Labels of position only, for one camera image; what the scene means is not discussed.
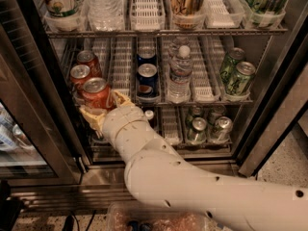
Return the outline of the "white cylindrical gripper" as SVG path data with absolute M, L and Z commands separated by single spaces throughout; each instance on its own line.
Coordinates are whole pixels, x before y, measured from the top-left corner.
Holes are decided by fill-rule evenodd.
M 118 90 L 111 91 L 116 108 L 107 113 L 105 109 L 82 105 L 80 113 L 97 136 L 112 145 L 124 162 L 151 143 L 155 149 L 166 149 L 163 137 L 150 126 L 141 108 Z

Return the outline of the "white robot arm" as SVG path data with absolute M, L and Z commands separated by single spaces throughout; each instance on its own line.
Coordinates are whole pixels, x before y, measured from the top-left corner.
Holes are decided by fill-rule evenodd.
M 124 182 L 139 202 L 203 214 L 234 231 L 308 231 L 308 189 L 213 173 L 186 162 L 150 126 L 141 108 L 115 91 L 116 107 L 80 107 L 119 153 Z

